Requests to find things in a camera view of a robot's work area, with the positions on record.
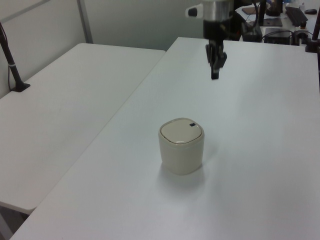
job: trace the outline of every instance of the electronic equipment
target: electronic equipment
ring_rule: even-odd
[[[296,27],[299,27],[301,23],[308,21],[308,18],[304,15],[300,8],[286,6],[285,10],[292,24]]]
[[[266,28],[264,43],[290,45],[291,33],[288,29]]]
[[[305,14],[310,14],[310,15],[315,15],[317,14],[317,9],[308,9],[308,10],[305,10],[304,13]]]

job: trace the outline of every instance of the white wall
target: white wall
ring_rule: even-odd
[[[85,0],[95,44],[167,50],[177,37],[202,38],[203,22],[185,18],[200,0]]]
[[[76,44],[85,43],[76,0],[50,0],[2,25],[22,81]],[[8,64],[0,48],[0,98],[9,92],[7,76]]]

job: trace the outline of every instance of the black stand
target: black stand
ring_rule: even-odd
[[[9,46],[8,46],[8,41],[7,38],[5,36],[3,27],[0,23],[0,44],[2,47],[2,50],[4,52],[5,58],[8,62],[8,65],[11,69],[12,75],[14,77],[15,80],[15,87],[12,89],[12,91],[15,92],[22,92],[23,90],[27,89],[28,87],[30,87],[30,84],[24,83],[19,75],[18,69],[16,67],[14,58],[12,57],[12,54],[10,52]]]
[[[319,46],[320,46],[318,41],[319,32],[320,32],[320,12],[318,12],[318,17],[316,18],[312,38],[308,40],[308,43],[306,44],[306,47],[305,47],[305,51],[307,53],[318,53]]]

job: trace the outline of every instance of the desk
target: desk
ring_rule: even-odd
[[[265,35],[265,32],[266,32],[266,28],[276,28],[276,29],[288,29],[292,32],[294,31],[299,31],[301,30],[300,27],[295,27],[293,26],[291,20],[289,19],[289,17],[286,15],[286,6],[289,6],[289,7],[298,7],[298,5],[290,5],[290,3],[284,3],[283,4],[283,13],[281,13],[281,21],[282,21],[282,27],[279,27],[279,26],[261,26],[261,32],[262,32],[262,35],[264,36]],[[243,8],[252,8],[254,5],[250,5],[250,6],[243,6],[243,7],[239,7],[236,12],[243,18],[243,19],[247,19],[248,15],[246,15],[244,12],[242,12],[242,9]],[[312,2],[312,1],[306,1],[305,2],[305,9],[319,9],[319,3],[318,2]],[[316,20],[317,20],[317,14],[316,15],[309,15],[309,14],[306,14],[305,15],[307,18],[308,18],[308,21],[306,22],[306,27],[307,27],[307,30],[311,33],[314,32],[314,29],[315,29],[315,24],[316,24]],[[264,15],[264,19],[266,18],[275,18],[275,17],[272,17],[272,16],[267,16],[266,14]]]
[[[212,81],[206,43],[176,40],[13,240],[320,236],[317,55],[225,41]],[[158,143],[178,117],[205,132],[202,167],[185,176],[162,167]]]
[[[0,100],[0,206],[30,214],[164,55],[79,44]]]

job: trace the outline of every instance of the computer mouse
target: computer mouse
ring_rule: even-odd
[[[308,9],[304,11],[305,14],[317,14],[317,9]]]

